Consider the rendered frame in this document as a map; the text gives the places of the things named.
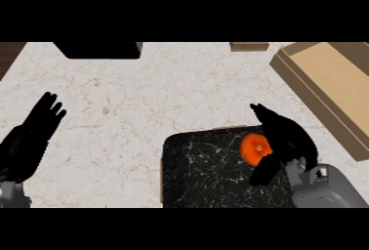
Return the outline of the black appliance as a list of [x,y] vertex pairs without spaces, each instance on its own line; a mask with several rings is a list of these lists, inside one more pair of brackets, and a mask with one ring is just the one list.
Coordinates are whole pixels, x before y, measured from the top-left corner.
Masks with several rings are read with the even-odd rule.
[[141,55],[141,42],[54,42],[72,60],[135,60]]

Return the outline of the small brown wooden block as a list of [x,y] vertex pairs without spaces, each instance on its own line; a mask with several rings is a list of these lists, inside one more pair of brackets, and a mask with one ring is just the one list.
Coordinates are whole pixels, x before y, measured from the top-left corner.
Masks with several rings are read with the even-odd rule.
[[231,52],[258,52],[269,47],[268,42],[230,42],[228,45]]

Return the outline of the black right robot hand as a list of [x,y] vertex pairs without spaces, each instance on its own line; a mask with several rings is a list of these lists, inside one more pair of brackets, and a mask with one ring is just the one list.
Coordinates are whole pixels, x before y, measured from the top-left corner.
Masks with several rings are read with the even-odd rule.
[[299,170],[308,172],[317,166],[318,151],[312,139],[298,123],[278,115],[261,104],[249,104],[262,125],[264,135],[271,148],[255,167],[249,185],[267,186],[281,166],[295,160]]

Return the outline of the dark brown wooden panel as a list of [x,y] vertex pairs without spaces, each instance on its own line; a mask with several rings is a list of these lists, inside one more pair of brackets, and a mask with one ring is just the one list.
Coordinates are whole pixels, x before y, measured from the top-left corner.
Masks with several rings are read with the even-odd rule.
[[0,42],[0,80],[26,46],[24,42]]

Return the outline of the black marble tray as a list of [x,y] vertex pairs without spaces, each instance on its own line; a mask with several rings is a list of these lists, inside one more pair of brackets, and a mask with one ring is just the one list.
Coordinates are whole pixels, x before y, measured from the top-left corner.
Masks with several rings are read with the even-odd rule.
[[171,135],[162,144],[163,208],[293,208],[280,169],[267,186],[249,186],[255,168],[238,153],[243,137],[264,134],[259,126]]

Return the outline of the orange squash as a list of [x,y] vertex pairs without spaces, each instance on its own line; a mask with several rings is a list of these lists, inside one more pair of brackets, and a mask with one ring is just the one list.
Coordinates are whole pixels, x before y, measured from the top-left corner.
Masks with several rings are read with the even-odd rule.
[[250,166],[256,166],[264,156],[272,153],[267,138],[255,133],[249,133],[238,145],[238,154]]

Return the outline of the brown cardboard box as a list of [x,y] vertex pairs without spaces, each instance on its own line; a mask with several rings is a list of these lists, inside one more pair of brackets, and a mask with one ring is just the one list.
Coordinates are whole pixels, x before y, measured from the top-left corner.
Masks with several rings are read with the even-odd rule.
[[369,42],[295,42],[269,66],[352,159],[369,160]]

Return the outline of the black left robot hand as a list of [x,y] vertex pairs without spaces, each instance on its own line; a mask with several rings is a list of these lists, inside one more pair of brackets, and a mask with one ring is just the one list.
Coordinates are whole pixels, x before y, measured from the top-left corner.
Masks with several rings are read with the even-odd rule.
[[0,182],[23,182],[33,174],[66,110],[45,92],[36,101],[24,122],[17,125],[0,143]]

